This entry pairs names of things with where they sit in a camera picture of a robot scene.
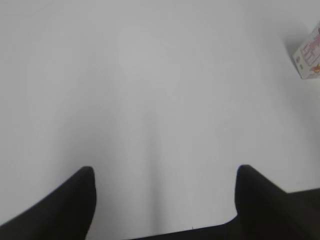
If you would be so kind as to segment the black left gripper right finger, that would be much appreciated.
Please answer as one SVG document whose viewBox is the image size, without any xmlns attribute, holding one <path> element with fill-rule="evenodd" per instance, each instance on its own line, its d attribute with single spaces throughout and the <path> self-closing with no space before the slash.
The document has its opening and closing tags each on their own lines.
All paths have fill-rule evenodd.
<svg viewBox="0 0 320 240">
<path fill-rule="evenodd" d="M 234 201 L 247 240 L 320 238 L 318 188 L 285 192 L 250 165 L 241 165 Z"/>
</svg>

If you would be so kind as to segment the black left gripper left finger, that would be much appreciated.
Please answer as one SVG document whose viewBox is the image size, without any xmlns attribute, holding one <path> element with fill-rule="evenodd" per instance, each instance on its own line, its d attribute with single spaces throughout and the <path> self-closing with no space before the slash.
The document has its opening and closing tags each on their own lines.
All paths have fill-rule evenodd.
<svg viewBox="0 0 320 240">
<path fill-rule="evenodd" d="M 84 240 L 97 204 L 94 169 L 81 167 L 41 201 L 0 227 L 2 240 Z"/>
</svg>

